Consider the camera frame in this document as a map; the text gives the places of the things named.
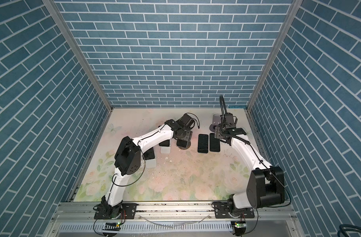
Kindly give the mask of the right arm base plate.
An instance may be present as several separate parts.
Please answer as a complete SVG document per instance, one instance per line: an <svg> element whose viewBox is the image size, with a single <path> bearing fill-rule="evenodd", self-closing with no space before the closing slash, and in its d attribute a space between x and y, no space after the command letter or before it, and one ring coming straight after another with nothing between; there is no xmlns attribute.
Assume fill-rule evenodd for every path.
<svg viewBox="0 0 361 237"><path fill-rule="evenodd" d="M231 201L214 201L211 203L214 210L215 218L254 218L254 210L252 208L236 208Z"/></svg>

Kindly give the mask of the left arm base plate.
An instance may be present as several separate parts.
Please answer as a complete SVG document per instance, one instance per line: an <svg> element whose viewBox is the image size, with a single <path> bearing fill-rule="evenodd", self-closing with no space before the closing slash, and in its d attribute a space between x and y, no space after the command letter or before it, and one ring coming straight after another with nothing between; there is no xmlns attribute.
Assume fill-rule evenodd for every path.
<svg viewBox="0 0 361 237"><path fill-rule="evenodd" d="M136 203L121 203L111 207L106 203L100 203L93 207L93 210L95 211L94 219L134 219L137 206Z"/></svg>

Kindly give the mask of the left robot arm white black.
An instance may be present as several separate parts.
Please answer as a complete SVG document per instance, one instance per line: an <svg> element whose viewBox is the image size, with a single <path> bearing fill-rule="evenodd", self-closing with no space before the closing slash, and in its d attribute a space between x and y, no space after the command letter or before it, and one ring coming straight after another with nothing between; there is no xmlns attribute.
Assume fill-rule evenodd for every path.
<svg viewBox="0 0 361 237"><path fill-rule="evenodd" d="M115 154L115 170L111 178L109 192L94 207L94 219L115 219L122 217L122 201L130 177L139 170L141 162L146 163L145 152L167 140L175 139L177 146L188 149L191 145L192 129L200 128L199 118L192 113L185 113L180 119L169 119L157 129L136 137L124 137Z"/></svg>

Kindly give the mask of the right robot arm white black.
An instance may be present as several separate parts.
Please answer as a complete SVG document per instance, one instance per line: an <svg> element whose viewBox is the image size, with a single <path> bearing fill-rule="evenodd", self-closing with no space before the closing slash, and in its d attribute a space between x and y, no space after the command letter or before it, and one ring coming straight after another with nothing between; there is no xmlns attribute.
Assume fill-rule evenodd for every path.
<svg viewBox="0 0 361 237"><path fill-rule="evenodd" d="M245 191L230 195L229 213L240 216L249 208L273 207L285 202L284 171L275 167L251 145L247 133L236 126L237 118L231 113L213 115L210 130L219 141L232 147L251 170Z"/></svg>

